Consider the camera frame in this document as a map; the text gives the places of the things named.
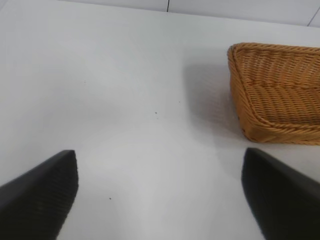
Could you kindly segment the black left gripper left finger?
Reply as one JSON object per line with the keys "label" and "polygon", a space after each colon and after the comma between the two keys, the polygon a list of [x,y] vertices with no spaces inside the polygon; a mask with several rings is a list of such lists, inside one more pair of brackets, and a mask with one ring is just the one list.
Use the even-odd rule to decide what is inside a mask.
{"label": "black left gripper left finger", "polygon": [[63,150],[0,187],[2,240],[55,240],[79,189],[76,153]]}

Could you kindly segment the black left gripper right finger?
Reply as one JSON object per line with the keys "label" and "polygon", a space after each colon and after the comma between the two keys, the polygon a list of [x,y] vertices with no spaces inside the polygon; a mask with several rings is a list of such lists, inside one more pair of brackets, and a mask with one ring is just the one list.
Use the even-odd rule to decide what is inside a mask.
{"label": "black left gripper right finger", "polygon": [[246,201],[266,240],[320,238],[320,184],[258,148],[241,170]]}

